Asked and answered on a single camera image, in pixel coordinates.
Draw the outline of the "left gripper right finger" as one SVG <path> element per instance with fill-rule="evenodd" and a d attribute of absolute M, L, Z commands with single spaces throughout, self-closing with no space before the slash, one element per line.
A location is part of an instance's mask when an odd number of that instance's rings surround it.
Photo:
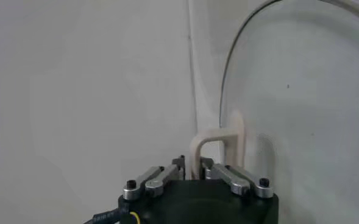
<path fill-rule="evenodd" d="M 256 176 L 242 167 L 214 163 L 211 158 L 200 158 L 200 179 L 223 180 L 233 194 L 245 196 L 248 192 L 259 198 L 272 198 L 271 180 Z"/>

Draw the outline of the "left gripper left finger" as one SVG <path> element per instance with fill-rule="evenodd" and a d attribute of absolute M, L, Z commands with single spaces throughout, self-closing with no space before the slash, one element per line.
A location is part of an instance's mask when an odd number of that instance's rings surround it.
<path fill-rule="evenodd" d="M 184 180 L 185 174 L 185 156 L 180 155 L 167 167 L 152 166 L 135 180 L 128 180 L 123 188 L 123 198 L 127 201 L 135 201 L 143 194 L 159 197 L 170 181 Z"/>

